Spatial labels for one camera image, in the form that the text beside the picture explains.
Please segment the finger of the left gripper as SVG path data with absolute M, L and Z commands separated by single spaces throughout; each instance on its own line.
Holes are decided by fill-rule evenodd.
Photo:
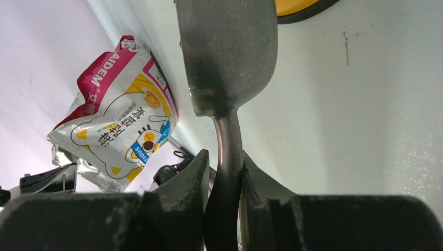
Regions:
M 20 178 L 20 193 L 73 193 L 76 190 L 76 176 L 76 163 L 57 167 L 40 174 L 25 174 L 23 178 Z

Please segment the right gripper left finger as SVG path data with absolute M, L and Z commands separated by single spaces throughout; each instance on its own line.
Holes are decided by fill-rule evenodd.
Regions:
M 1 250 L 203 250 L 208 151 L 152 192 L 39 193 L 1 212 Z

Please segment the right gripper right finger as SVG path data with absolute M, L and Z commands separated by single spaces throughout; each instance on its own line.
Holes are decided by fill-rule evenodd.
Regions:
M 442 227 L 411 196 L 299 195 L 245 155 L 243 250 L 442 250 Z

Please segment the pet food bag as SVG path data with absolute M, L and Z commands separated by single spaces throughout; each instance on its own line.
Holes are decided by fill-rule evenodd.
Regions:
M 77 87 L 47 136 L 52 162 L 75 164 L 103 192 L 123 192 L 179 121 L 168 83 L 150 48 L 124 35 L 81 73 Z

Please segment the metal food scoop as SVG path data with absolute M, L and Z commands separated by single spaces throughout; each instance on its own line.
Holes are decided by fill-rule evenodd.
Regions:
M 176 1 L 184 67 L 198 117 L 210 117 L 218 164 L 203 220 L 207 250 L 237 250 L 243 147 L 238 109 L 270 82 L 278 54 L 274 1 Z

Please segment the yellow double pet bowl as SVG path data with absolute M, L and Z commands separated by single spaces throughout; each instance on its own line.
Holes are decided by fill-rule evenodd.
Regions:
M 340 0 L 275 0 L 279 25 L 293 24 L 314 17 Z

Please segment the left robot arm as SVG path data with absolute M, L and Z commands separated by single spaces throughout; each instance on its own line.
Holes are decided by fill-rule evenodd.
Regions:
M 153 175 L 153 189 L 178 175 L 195 158 L 195 155 L 176 139 L 170 138 L 169 143 L 174 148 L 173 154 L 182 161 L 158 168 Z M 55 169 L 35 175 L 25 174 L 20 178 L 19 193 L 73 193 L 76 191 L 78 174 L 104 192 L 114 192 L 116 188 L 116 185 L 107 180 L 91 163 L 56 145 L 52 146 L 52 163 L 56 166 Z

